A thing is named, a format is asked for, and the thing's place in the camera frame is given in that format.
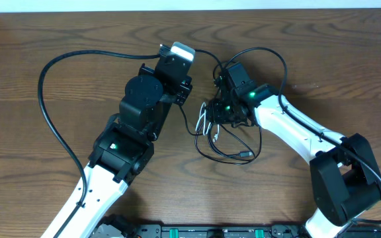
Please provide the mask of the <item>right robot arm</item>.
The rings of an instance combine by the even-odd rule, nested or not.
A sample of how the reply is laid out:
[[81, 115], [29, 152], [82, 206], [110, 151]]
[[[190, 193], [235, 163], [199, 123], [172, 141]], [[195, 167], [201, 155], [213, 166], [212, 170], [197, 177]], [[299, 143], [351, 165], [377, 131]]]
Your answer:
[[304, 225], [309, 237], [337, 237], [381, 201], [381, 173], [366, 138], [323, 127], [280, 90], [256, 85], [241, 63], [225, 64], [214, 84], [220, 98], [206, 108], [211, 122], [268, 130], [310, 166], [317, 209]]

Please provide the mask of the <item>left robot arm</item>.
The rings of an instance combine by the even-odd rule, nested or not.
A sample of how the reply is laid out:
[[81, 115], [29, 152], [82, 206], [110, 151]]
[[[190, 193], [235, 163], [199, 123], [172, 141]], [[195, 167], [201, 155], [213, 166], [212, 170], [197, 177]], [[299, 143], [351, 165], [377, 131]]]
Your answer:
[[119, 112], [93, 144], [89, 162], [77, 162], [81, 178], [43, 237], [90, 237], [154, 154], [171, 105], [191, 90], [193, 53], [157, 54], [155, 69], [142, 65], [125, 86]]

